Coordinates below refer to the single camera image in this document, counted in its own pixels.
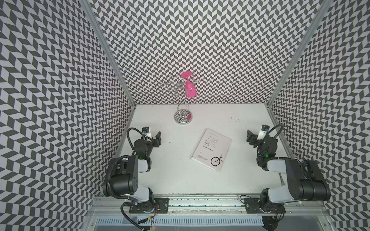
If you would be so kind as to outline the white photo album bicycle cover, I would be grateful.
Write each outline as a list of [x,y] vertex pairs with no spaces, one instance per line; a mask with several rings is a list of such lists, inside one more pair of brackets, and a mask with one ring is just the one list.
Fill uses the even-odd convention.
[[191,160],[220,172],[232,140],[207,129],[195,149]]

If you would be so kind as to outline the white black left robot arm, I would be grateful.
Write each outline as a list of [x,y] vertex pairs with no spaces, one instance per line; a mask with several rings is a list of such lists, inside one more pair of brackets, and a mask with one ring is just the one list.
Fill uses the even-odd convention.
[[103,194],[106,197],[125,200],[130,212],[151,213],[158,207],[153,191],[140,185],[139,174],[150,172],[150,155],[154,148],[161,145],[161,132],[155,137],[149,127],[129,128],[127,141],[132,149],[130,155],[123,155],[110,160],[103,182]]

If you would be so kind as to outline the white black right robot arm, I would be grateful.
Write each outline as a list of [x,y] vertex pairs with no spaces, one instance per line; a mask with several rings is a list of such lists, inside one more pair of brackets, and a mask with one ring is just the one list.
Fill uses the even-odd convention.
[[259,199],[244,199],[246,206],[258,206],[262,213],[284,213],[286,203],[296,201],[329,201],[330,188],[319,169],[311,160],[277,157],[277,137],[284,128],[262,125],[258,134],[247,131],[246,142],[256,149],[256,163],[264,171],[285,174],[287,183],[278,188],[266,188]]

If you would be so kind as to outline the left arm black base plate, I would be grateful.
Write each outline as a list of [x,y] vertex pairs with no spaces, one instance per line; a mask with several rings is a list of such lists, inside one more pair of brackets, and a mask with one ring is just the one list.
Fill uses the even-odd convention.
[[137,205],[130,206],[130,214],[167,214],[169,208],[169,198],[158,197],[153,201],[138,203]]

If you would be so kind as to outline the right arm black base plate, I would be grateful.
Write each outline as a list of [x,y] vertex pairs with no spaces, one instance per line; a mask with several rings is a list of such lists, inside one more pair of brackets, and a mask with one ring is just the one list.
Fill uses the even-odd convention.
[[248,214],[285,214],[284,204],[261,202],[261,199],[246,197],[243,199]]

